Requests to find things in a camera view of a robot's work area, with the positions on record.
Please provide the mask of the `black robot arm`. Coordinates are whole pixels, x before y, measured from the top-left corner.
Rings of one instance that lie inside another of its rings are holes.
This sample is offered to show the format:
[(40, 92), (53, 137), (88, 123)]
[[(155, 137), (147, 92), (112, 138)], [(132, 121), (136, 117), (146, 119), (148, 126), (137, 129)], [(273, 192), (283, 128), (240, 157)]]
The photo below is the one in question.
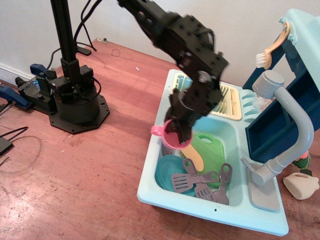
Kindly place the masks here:
[(177, 133), (178, 143), (185, 144), (195, 122), (222, 100), (220, 77), (228, 61), (214, 51), (214, 32), (194, 16), (166, 12), (151, 0), (120, 0), (118, 4), (134, 16), (153, 45), (173, 58), (192, 80), (186, 90), (175, 88), (169, 95), (165, 116), (167, 132)]

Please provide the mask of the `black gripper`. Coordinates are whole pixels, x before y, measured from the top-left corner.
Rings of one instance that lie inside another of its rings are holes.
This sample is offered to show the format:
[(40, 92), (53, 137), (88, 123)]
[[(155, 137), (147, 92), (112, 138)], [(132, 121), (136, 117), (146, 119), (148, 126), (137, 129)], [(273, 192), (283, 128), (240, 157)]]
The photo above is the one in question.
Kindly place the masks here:
[(198, 71), (190, 87), (184, 91), (175, 88), (169, 95), (165, 133), (177, 133), (179, 143), (185, 144), (192, 138), (196, 120), (207, 116), (221, 100), (220, 81), (205, 71)]

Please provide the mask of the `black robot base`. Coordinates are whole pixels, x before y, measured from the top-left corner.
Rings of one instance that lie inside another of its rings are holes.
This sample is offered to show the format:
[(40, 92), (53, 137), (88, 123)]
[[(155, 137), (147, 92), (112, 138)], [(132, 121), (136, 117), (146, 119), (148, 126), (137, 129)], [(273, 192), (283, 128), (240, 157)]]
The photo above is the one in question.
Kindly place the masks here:
[(73, 86), (65, 76), (50, 80), (56, 111), (49, 114), (50, 124), (65, 132), (79, 134), (98, 129), (110, 114), (105, 98), (94, 85)]

